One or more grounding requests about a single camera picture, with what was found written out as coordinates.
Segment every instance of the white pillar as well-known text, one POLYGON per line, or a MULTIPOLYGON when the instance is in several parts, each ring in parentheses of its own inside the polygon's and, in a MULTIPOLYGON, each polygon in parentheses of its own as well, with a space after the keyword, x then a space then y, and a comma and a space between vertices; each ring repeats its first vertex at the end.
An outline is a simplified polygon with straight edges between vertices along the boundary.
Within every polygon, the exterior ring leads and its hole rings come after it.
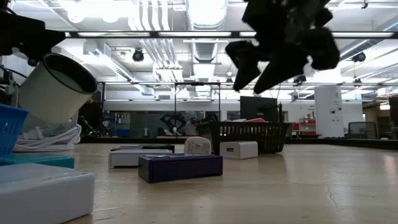
POLYGON ((344 137, 341 87, 316 87, 315 107, 317 134, 321 134, 320 138, 344 137))

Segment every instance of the purple box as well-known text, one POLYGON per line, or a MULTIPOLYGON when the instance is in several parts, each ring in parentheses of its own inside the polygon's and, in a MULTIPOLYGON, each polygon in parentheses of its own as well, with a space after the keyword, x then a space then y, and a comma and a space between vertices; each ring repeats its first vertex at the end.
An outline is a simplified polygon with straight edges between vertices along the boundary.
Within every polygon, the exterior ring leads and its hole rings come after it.
POLYGON ((223 157, 216 155, 147 155, 141 156, 138 163, 139 177, 150 184, 223 175, 223 157))

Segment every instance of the wooden table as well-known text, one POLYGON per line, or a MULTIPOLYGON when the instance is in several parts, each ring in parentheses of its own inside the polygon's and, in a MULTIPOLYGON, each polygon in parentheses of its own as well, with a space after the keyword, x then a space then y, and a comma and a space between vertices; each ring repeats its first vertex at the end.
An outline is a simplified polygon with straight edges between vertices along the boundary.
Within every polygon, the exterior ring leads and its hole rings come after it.
POLYGON ((94 172, 94 212, 69 223, 397 223, 398 152, 286 145, 280 154, 224 160, 224 175, 147 184, 108 169, 117 145, 62 154, 94 172))

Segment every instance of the black basket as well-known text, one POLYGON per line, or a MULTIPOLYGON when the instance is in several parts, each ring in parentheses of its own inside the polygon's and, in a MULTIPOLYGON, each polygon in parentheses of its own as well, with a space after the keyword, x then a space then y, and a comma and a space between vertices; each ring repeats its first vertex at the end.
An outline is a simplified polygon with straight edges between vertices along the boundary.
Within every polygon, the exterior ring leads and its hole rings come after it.
POLYGON ((220 143, 256 141, 259 153, 282 152, 289 123, 212 122, 197 125, 199 136, 207 138, 213 153, 220 154, 220 143))

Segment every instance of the black monitor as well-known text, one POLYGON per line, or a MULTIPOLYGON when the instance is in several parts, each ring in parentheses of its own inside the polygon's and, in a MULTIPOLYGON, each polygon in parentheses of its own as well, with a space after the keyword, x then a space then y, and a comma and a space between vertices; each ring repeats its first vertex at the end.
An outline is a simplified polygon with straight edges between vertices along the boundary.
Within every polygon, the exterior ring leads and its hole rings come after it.
POLYGON ((276 98, 241 96, 241 119, 262 118, 279 122, 278 101, 276 98))

